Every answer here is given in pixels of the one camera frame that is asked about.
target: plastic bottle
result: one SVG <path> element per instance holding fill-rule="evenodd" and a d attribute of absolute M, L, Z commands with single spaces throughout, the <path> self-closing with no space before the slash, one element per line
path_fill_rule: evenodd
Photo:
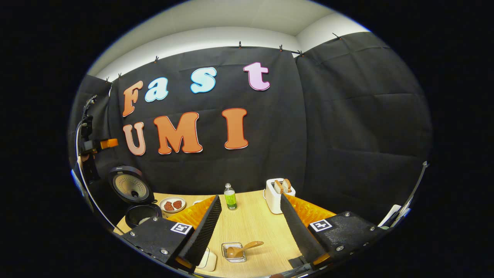
<path fill-rule="evenodd" d="M 225 199 L 226 206 L 229 209 L 234 210 L 237 208 L 237 199 L 235 198 L 235 191 L 231 184 L 225 184 Z"/>

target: toast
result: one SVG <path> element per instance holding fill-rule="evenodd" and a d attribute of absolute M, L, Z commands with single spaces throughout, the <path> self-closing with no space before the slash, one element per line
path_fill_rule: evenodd
<path fill-rule="evenodd" d="M 285 192 L 285 193 L 291 192 L 291 183 L 288 179 L 283 180 L 282 187 L 283 187 L 283 192 Z"/>
<path fill-rule="evenodd" d="M 283 192 L 284 192 L 283 186 L 277 180 L 275 180 L 275 184 L 273 185 L 273 188 L 275 189 L 276 193 L 278 193 L 278 194 L 283 194 Z"/>

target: wooden spoon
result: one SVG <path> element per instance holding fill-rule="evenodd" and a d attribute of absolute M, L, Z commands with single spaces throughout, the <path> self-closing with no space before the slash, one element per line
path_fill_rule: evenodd
<path fill-rule="evenodd" d="M 228 249 L 226 249 L 226 257 L 227 258 L 240 258 L 241 257 L 240 254 L 244 250 L 247 250 L 249 248 L 253 248 L 253 247 L 256 247 L 259 245 L 263 245 L 263 244 L 264 244 L 264 242 L 262 242 L 262 241 L 253 241 L 253 242 L 247 243 L 243 248 L 228 247 Z"/>

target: white plate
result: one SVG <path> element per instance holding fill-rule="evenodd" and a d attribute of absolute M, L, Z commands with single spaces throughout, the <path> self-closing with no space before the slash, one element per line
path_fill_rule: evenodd
<path fill-rule="evenodd" d="M 173 207 L 175 210 L 172 210 L 172 211 L 165 210 L 165 204 L 166 204 L 166 202 L 171 202 L 171 205 L 173 206 L 173 203 L 176 202 L 176 201 L 182 201 L 182 207 L 181 208 L 175 209 L 175 207 Z M 166 213 L 179 212 L 179 211 L 181 211 L 181 210 L 183 210 L 185 208 L 185 205 L 186 205 L 185 200 L 183 198 L 180 198 L 180 197 L 168 197 L 168 198 L 165 198 L 165 199 L 161 200 L 161 202 L 160 202 L 160 208 L 161 208 L 161 210 L 163 210 Z"/>

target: toaster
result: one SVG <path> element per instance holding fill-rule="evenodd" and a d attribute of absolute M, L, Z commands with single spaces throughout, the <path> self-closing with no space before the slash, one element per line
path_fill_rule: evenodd
<path fill-rule="evenodd" d="M 280 214 L 280 213 L 282 213 L 281 208 L 280 208 L 281 194 L 276 193 L 276 191 L 273 187 L 276 180 L 282 184 L 284 179 L 278 178 L 278 179 L 267 180 L 266 181 L 266 189 L 264 190 L 264 199 L 266 199 L 266 202 L 268 203 L 269 210 L 271 210 L 272 213 Z M 293 188 L 293 186 L 292 186 L 291 192 L 286 193 L 286 194 L 290 195 L 290 196 L 295 196 L 295 188 Z"/>

